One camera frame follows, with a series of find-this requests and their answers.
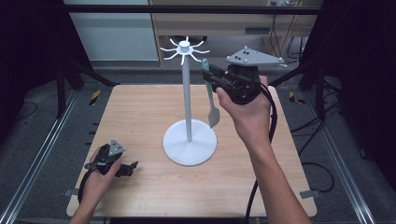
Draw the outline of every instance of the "white wall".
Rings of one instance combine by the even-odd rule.
[[[148,0],[64,0],[76,5],[147,5]],[[158,61],[148,13],[70,13],[91,61]]]

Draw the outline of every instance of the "right hand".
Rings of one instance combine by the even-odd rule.
[[[265,86],[268,85],[267,77],[260,77],[260,80]],[[232,117],[236,132],[247,149],[269,143],[271,104],[263,94],[246,105],[237,105],[222,88],[216,88],[216,93],[221,107]]]

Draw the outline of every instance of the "wooden table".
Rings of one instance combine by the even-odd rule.
[[[302,199],[308,184],[276,90],[278,122],[273,148],[294,193],[309,216],[317,212],[312,198]],[[183,120],[183,87],[180,85],[119,85],[111,93],[87,160],[112,138],[126,147],[123,163],[139,161],[132,176],[116,178],[98,205],[96,217],[243,217],[255,175],[248,152],[238,137],[229,114],[219,106],[220,122],[214,128],[218,144],[203,164],[184,167],[171,161],[163,150],[163,135]],[[193,119],[207,122],[209,102],[204,85],[191,85]],[[79,182],[86,170],[82,168]],[[67,214],[78,207],[72,196]],[[265,217],[257,190],[252,217]]]

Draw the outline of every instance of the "black curtain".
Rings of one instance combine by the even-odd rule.
[[[47,2],[0,3],[0,141],[21,110],[26,92],[54,80],[60,62],[75,61],[92,69],[69,13],[42,9]],[[80,82],[78,71],[69,72],[69,81]]]
[[[339,4],[325,1],[325,4]],[[356,0],[325,41],[326,48],[300,86],[310,87],[320,66],[342,83],[340,101],[362,151],[373,159],[396,189],[396,2]],[[318,18],[304,53],[304,63],[338,18]]]

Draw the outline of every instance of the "left hand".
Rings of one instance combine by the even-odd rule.
[[[94,161],[98,151],[99,148],[97,148],[91,156],[90,162]],[[102,175],[98,170],[92,171],[90,177],[88,177],[87,182],[85,183],[81,203],[89,203],[92,206],[99,204],[110,188],[114,175],[120,169],[120,166],[121,159],[118,159],[113,163],[110,170],[105,175]]]

